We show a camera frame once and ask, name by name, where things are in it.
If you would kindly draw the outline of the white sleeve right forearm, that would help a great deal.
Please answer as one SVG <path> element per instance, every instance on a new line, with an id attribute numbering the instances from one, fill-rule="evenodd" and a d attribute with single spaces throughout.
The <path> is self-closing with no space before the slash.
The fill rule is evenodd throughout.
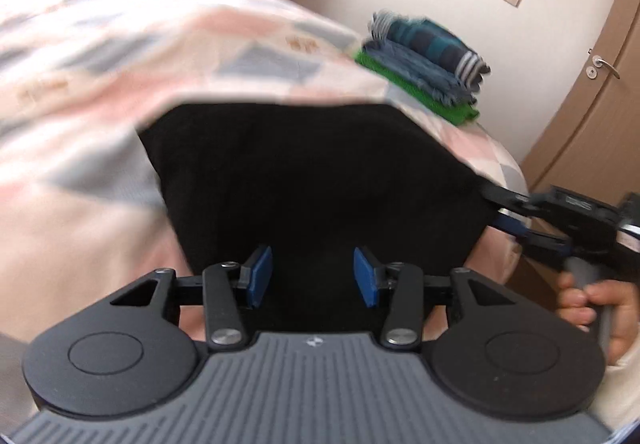
<path id="1" fill-rule="evenodd" d="M 608 366 L 591 412 L 611 430 L 620 430 L 639 419 L 638 350 L 629 351 L 616 365 Z"/>

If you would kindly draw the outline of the person's right hand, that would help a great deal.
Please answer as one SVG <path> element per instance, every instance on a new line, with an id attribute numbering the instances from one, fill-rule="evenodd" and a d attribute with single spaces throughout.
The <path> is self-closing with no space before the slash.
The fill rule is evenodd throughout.
<path id="1" fill-rule="evenodd" d="M 575 277 L 558 276 L 558 314 L 582 331 L 589 331 L 606 308 L 611 309 L 608 365 L 615 365 L 632 347 L 639 334 L 639 289 L 630 282 L 597 282 L 578 287 Z"/>

